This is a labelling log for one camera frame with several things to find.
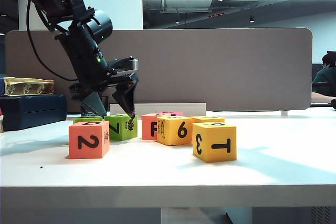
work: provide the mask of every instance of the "number 2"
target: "number 2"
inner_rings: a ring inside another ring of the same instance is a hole
[[[86,145],[87,147],[94,149],[99,145],[99,139],[96,136],[90,136],[92,140],[94,140],[94,143],[90,143],[87,141],[84,137],[78,136],[78,149],[82,149],[82,144]]]
[[[205,125],[223,126],[225,123],[205,123]]]

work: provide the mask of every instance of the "number 3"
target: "number 3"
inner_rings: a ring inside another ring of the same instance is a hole
[[[197,150],[197,153],[198,153],[199,155],[202,154],[202,150],[201,150],[201,148],[200,148],[201,141],[202,141],[202,137],[201,137],[201,135],[200,135],[200,134],[197,134],[197,135],[196,135],[196,143],[197,143],[196,150]]]

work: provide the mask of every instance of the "green cube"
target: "green cube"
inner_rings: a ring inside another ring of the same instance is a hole
[[[110,139],[123,141],[138,136],[138,116],[131,119],[126,114],[107,115],[105,121],[110,123]]]
[[[79,118],[74,118],[73,123],[78,123],[78,122],[101,122],[103,121],[103,118],[101,116],[81,116]]]

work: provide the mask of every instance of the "ceiling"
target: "ceiling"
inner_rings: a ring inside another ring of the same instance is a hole
[[[249,24],[246,20],[251,15],[266,15],[263,22],[271,22],[333,10],[334,0],[143,0],[143,28],[239,28]],[[175,24],[177,13],[179,25]]]

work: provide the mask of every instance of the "foam cube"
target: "foam cube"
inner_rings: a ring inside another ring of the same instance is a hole
[[[103,121],[103,118],[101,116],[81,116],[79,118],[74,118],[73,123],[78,123],[78,122],[101,122]]]
[[[183,115],[182,111],[163,111],[160,113],[169,114],[169,115]]]
[[[110,140],[124,141],[138,136],[138,116],[131,119],[126,114],[107,115],[109,122]]]
[[[103,158],[110,149],[108,122],[69,126],[69,158]]]
[[[193,123],[207,123],[207,122],[222,122],[225,123],[225,118],[221,116],[209,116],[209,115],[201,115],[201,116],[191,116]]]
[[[141,129],[143,140],[156,140],[158,116],[169,116],[167,113],[150,113],[141,117]]]
[[[193,124],[193,154],[204,162],[237,159],[236,126],[223,122]]]
[[[165,145],[189,144],[192,137],[191,118],[185,116],[157,117],[157,139]]]

